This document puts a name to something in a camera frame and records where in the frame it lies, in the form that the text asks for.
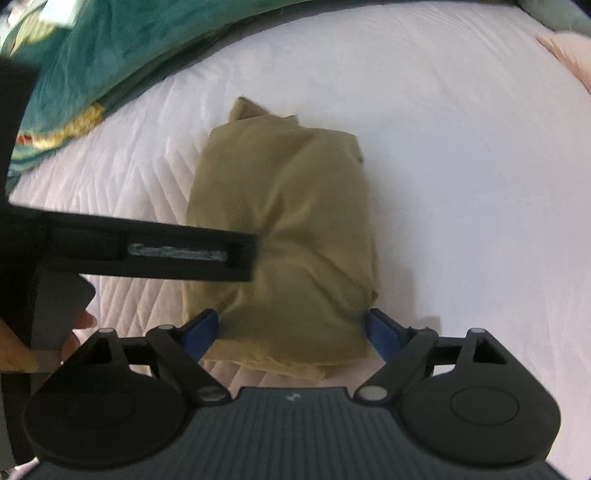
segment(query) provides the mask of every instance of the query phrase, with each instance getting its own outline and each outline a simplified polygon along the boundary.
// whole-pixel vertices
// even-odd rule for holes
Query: gray pillow
[[[571,0],[517,0],[519,6],[554,31],[573,31],[591,37],[591,18]]]

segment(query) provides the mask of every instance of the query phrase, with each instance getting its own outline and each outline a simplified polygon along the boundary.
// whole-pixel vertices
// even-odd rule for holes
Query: mattress
[[[209,132],[245,95],[358,136],[381,297],[405,325],[490,330],[555,396],[549,460],[591,474],[591,98],[518,8],[425,2],[327,12],[243,38],[155,85],[26,175],[51,210],[183,223]],[[101,326],[181,323],[176,281],[93,277]],[[322,385],[355,388],[375,353]],[[207,366],[241,385],[310,385]]]

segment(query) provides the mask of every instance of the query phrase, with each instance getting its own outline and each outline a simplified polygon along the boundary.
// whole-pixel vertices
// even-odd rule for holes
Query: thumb
[[[33,373],[39,364],[33,352],[0,319],[0,371],[24,371]]]

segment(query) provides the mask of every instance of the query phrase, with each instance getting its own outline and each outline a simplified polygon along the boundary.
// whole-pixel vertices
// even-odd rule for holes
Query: silver screw
[[[368,385],[359,390],[359,396],[365,401],[380,401],[388,396],[388,390],[378,385]]]
[[[211,403],[221,401],[226,398],[227,395],[226,390],[215,386],[202,387],[197,393],[199,394],[199,397],[201,397],[201,400]]]

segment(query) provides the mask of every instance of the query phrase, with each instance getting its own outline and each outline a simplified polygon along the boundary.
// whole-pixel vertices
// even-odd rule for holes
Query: ribbed gray panel
[[[558,480],[546,463],[513,471],[449,465],[408,441],[380,408],[345,390],[243,389],[198,411],[173,445],[133,466],[74,472],[42,463],[30,480]]]

